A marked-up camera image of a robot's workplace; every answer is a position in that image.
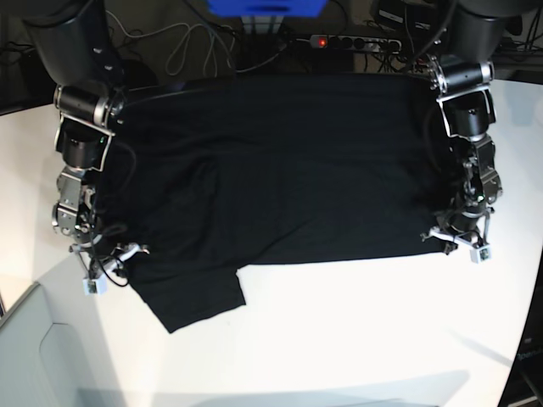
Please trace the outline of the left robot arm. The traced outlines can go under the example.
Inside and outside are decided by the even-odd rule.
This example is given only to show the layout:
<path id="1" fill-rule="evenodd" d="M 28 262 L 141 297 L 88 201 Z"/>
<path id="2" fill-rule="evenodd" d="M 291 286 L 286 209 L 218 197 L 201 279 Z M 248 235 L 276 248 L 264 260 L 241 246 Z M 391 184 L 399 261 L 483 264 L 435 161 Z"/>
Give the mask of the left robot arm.
<path id="1" fill-rule="evenodd" d="M 495 123 L 491 55 L 507 21 L 535 5 L 534 1 L 449 1 L 442 21 L 422 49 L 428 56 L 445 134 L 462 172 L 449 207 L 438 213 L 436 226 L 422 238 L 445 242 L 446 252 L 468 246 L 475 263 L 491 257 L 490 217 L 502 194 L 495 144 L 488 133 Z"/>

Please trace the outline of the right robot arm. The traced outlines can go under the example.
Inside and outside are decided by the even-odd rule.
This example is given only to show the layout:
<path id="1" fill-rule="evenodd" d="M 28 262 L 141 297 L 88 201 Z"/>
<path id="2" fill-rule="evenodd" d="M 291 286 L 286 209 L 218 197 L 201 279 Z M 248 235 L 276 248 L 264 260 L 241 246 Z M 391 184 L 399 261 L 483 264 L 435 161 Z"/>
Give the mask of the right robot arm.
<path id="1" fill-rule="evenodd" d="M 115 132 L 110 123 L 126 103 L 125 75 L 111 43 L 101 1 L 19 1 L 18 15 L 46 71 L 56 84 L 54 107 L 59 127 L 54 146 L 64 168 L 56 185 L 53 228 L 72 239 L 70 251 L 83 272 L 86 294 L 104 293 L 111 275 L 144 251 L 138 243 L 120 245 L 111 254 L 107 228 L 97 213 L 98 181 Z"/>

